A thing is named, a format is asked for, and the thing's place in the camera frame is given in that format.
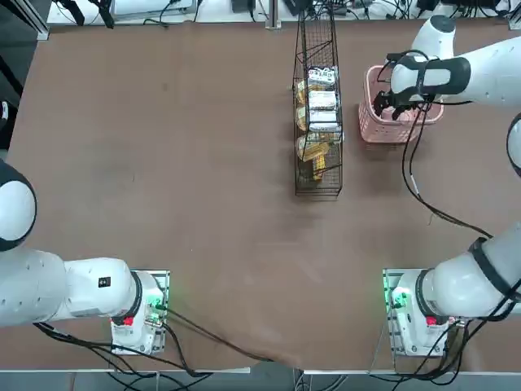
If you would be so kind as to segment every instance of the table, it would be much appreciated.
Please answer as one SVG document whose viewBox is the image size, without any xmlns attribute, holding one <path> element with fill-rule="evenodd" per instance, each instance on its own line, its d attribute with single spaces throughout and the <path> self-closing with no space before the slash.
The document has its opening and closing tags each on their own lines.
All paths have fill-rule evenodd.
<svg viewBox="0 0 521 391">
<path fill-rule="evenodd" d="M 346 141 L 336 202 L 293 195 L 295 25 L 56 29 L 35 53 L 8 158 L 38 197 L 27 245 L 169 269 L 171 305 L 244 349 L 304 369 L 366 371 L 385 316 L 382 269 L 435 266 L 475 239 L 408 195 L 400 148 L 365 145 L 358 133 L 364 71 L 406 49 L 419 26 L 337 24 Z M 456 52 L 512 36 L 495 20 L 461 21 Z M 492 233 L 520 219 L 505 151 L 515 114 L 447 108 L 416 158 L 425 198 Z M 463 371 L 521 371 L 519 326 L 487 326 Z M 106 319 L 59 327 L 110 337 Z M 178 334 L 193 367 L 253 364 Z M 2 369 L 103 366 L 31 326 L 2 329 L 0 340 Z M 375 369 L 388 370 L 383 346 Z M 173 344 L 164 357 L 177 358 Z"/>
</svg>

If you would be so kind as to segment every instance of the snack package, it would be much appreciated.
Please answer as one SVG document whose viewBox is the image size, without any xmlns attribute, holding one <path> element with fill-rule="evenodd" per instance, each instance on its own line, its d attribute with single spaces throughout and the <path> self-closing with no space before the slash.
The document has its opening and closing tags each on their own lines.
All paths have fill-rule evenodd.
<svg viewBox="0 0 521 391">
<path fill-rule="evenodd" d="M 334 91 L 309 91 L 309 110 L 335 110 L 336 104 Z"/>
<path fill-rule="evenodd" d="M 319 84 L 308 84 L 309 91 L 325 91 L 326 86 L 321 86 Z M 301 81 L 296 86 L 296 98 L 300 104 L 306 104 L 306 85 L 304 80 Z"/>
<path fill-rule="evenodd" d="M 320 181 L 322 176 L 324 175 L 324 170 L 326 168 L 326 158 L 324 155 L 319 157 L 315 157 L 313 159 L 313 179 L 315 181 Z"/>
<path fill-rule="evenodd" d="M 297 140 L 298 156 L 302 161 L 312 160 L 315 157 L 325 155 L 329 151 L 328 143 L 306 142 L 306 136 L 300 136 Z"/>
<path fill-rule="evenodd" d="M 308 71 L 308 84 L 333 87 L 336 82 L 336 71 L 331 68 L 312 68 Z"/>
<path fill-rule="evenodd" d="M 341 137 L 342 127 L 336 122 L 335 111 L 319 111 L 309 110 L 309 131 L 318 133 L 331 133 L 333 139 L 330 141 L 339 140 Z M 296 109 L 296 124 L 299 129 L 306 132 L 306 108 Z"/>
</svg>

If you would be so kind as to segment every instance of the white robotic arm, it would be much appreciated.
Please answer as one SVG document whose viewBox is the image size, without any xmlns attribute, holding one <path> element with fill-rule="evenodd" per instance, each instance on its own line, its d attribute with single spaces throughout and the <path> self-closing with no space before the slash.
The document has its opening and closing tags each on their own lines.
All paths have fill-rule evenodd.
<svg viewBox="0 0 521 391">
<path fill-rule="evenodd" d="M 19 247 L 36 219 L 33 188 L 0 160 L 0 327 L 110 317 L 114 345 L 152 353 L 164 304 L 155 278 L 115 258 L 62 261 Z"/>
<path fill-rule="evenodd" d="M 394 106 L 428 99 L 521 106 L 521 37 L 453 56 L 453 20 L 437 15 L 421 28 L 391 78 Z"/>
<path fill-rule="evenodd" d="M 451 19 L 431 17 L 412 50 L 397 58 L 391 88 L 375 99 L 375 111 L 393 106 L 403 112 L 433 102 L 521 107 L 521 37 L 453 56 L 454 33 Z M 521 177 L 521 114 L 508 130 L 506 151 Z M 521 224 L 495 238 L 476 240 L 467 252 L 433 269 L 405 271 L 389 297 L 401 333 L 398 351 L 426 355 L 449 317 L 489 316 L 521 279 L 519 254 Z M 513 301 L 521 303 L 521 289 Z M 511 304 L 507 301 L 497 314 Z M 513 312 L 521 313 L 521 305 Z M 434 355 L 442 351 L 436 349 Z"/>
</svg>

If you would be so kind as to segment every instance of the bread package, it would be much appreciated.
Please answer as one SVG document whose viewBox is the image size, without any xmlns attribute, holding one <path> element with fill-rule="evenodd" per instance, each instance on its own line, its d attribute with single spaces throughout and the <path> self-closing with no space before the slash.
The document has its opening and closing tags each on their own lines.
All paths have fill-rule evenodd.
<svg viewBox="0 0 521 391">
<path fill-rule="evenodd" d="M 315 181 L 320 181 L 324 174 L 324 169 L 326 168 L 326 158 L 324 155 L 320 155 L 313 159 L 313 179 Z"/>
<path fill-rule="evenodd" d="M 312 160 L 315 157 L 325 155 L 329 151 L 329 143 L 314 142 L 309 137 L 308 142 L 306 142 L 306 136 L 300 136 L 296 143 L 298 156 L 302 161 Z"/>
</svg>

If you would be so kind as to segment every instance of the pink basket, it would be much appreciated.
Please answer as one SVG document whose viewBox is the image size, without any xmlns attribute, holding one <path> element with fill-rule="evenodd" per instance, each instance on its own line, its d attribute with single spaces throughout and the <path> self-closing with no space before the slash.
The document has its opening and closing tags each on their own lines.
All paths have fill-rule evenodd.
<svg viewBox="0 0 521 391">
<path fill-rule="evenodd" d="M 418 110 L 409 110 L 400 115 L 397 121 L 391 117 L 394 108 L 383 111 L 382 117 L 376 115 L 373 109 L 373 100 L 380 91 L 389 89 L 389 84 L 376 81 L 381 65 L 369 68 L 364 76 L 364 100 L 358 106 L 358 120 L 360 121 L 360 133 L 368 143 L 406 143 L 410 128 L 414 122 Z M 380 80 L 386 80 L 391 76 L 391 71 L 384 71 Z M 425 125 L 435 124 L 443 116 L 443 106 L 432 105 L 427 112 Z M 420 126 L 414 128 L 410 139 L 418 137 Z"/>
</svg>

